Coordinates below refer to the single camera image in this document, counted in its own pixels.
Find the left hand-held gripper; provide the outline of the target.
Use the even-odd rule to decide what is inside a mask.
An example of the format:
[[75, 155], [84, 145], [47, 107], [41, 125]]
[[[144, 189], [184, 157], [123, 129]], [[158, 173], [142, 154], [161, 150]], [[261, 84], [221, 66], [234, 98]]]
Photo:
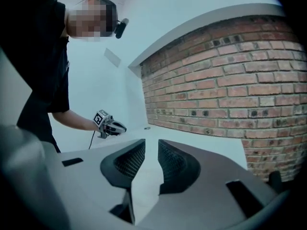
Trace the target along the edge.
[[121, 122], [114, 120], [113, 116], [104, 110], [96, 112], [93, 122], [99, 129], [100, 138], [107, 138], [109, 135], [118, 136], [127, 131]]

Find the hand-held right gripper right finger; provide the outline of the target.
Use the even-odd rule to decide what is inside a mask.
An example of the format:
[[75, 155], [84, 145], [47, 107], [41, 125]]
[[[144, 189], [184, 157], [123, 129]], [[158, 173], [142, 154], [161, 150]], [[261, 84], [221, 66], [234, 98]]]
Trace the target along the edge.
[[284, 203], [261, 179], [221, 154], [159, 140], [158, 202], [139, 223], [150, 230], [255, 230]]

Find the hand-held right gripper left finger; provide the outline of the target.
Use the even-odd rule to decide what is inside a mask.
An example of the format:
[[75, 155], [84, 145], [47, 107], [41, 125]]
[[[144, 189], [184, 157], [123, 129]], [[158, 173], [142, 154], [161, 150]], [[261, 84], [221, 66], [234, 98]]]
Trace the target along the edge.
[[145, 153], [144, 139], [68, 153], [47, 149], [47, 168], [71, 230], [137, 229], [119, 217], [125, 209], [134, 217], [129, 195], [132, 179], [114, 164], [126, 166], [136, 152]]

